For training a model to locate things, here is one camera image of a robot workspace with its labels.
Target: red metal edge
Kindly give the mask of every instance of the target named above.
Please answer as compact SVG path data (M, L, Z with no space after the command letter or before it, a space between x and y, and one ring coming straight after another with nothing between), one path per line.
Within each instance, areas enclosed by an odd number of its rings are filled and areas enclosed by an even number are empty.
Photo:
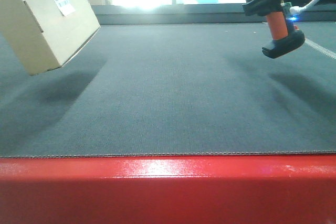
M0 181L141 177L336 178L336 155L0 159Z
M336 223L336 155L0 159L0 223Z

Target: white cable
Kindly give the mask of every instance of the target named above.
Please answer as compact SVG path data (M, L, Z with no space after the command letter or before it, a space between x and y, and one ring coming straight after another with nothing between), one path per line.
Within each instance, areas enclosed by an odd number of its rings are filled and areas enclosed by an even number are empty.
M289 11L292 15L298 15L300 12L304 12L308 10L310 7L314 6L318 1L320 0L312 0L308 5L304 7L293 6L289 9Z

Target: orange handle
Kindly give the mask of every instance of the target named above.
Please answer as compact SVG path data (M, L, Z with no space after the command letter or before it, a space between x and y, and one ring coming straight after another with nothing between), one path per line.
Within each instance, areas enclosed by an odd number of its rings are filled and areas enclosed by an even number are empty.
M288 36L285 16L282 12L270 13L266 16L273 40L283 39Z

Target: gray carpet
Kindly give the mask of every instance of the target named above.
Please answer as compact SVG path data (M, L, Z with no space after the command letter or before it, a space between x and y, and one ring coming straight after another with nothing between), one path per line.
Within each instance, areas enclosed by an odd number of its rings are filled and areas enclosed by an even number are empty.
M300 26L336 50L335 23ZM269 39L264 24L103 26L29 77L0 37L0 156L336 152L336 61L308 45L268 59Z

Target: label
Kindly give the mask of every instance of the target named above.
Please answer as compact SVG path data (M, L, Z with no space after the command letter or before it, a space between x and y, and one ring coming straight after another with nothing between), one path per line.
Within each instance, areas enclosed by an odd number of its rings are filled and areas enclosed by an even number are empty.
M54 0L58 9L64 16L69 15L75 11L74 7L70 4L69 0Z

